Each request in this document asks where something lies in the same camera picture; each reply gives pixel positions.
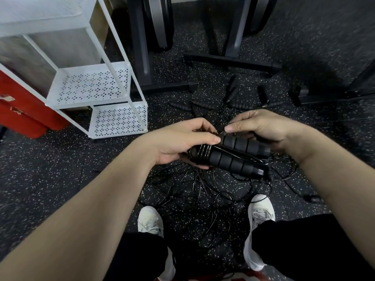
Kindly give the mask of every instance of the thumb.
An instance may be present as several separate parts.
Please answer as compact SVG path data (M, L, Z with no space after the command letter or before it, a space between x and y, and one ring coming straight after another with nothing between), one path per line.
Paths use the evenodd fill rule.
M190 146L208 144L215 145L220 143L221 138L209 132L191 132L188 136Z
M227 133L235 133L241 131L256 131L259 127L260 124L256 118L249 118L246 120L233 122L227 125L224 130Z

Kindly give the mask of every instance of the forearm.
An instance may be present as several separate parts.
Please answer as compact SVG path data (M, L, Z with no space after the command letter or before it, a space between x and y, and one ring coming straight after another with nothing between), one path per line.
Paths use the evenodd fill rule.
M3 260L0 279L102 280L152 166L130 145Z
M350 240L375 267L375 170L310 127L287 151Z

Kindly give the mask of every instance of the shoelace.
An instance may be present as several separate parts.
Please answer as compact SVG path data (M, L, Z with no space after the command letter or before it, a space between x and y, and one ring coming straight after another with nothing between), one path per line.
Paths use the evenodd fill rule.
M142 233L149 233L151 231L156 231L155 234L159 234L160 231L161 231L161 227L159 226L156 226L156 222L157 222L158 218L153 218L152 220L148 221L146 224L142 224L141 222L139 222L139 224L142 226L142 229L141 229L141 232Z
M256 209L253 212L253 217L258 220L267 221L272 219L272 215L265 209Z

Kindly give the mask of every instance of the hand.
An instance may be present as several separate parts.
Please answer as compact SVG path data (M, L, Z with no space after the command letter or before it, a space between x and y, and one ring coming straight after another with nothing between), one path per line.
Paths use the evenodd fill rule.
M225 127L227 133L250 132L272 141L276 151L287 152L292 141L303 134L306 125L265 109L246 111L233 118Z
M195 118L146 133L134 140L132 144L146 148L148 155L154 156L155 164L168 164L174 160L184 160L195 165L187 158L185 152L194 145L218 144L220 138L212 132L217 131L210 122L204 118ZM206 165L198 165L198 167L209 168Z

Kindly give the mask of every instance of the shelf rack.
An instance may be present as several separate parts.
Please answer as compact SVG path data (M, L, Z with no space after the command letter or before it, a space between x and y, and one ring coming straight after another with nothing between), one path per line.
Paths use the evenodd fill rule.
M90 25L96 2L99 3L124 61L111 63ZM84 28L104 64L59 68L30 38L37 32ZM147 132L148 105L135 77L124 47L112 23L104 0L3 0L0 7L0 37L22 35L56 70L47 98L0 64L0 70L54 109L90 138L106 138ZM131 79L142 101L130 98ZM90 106L89 130L62 111Z

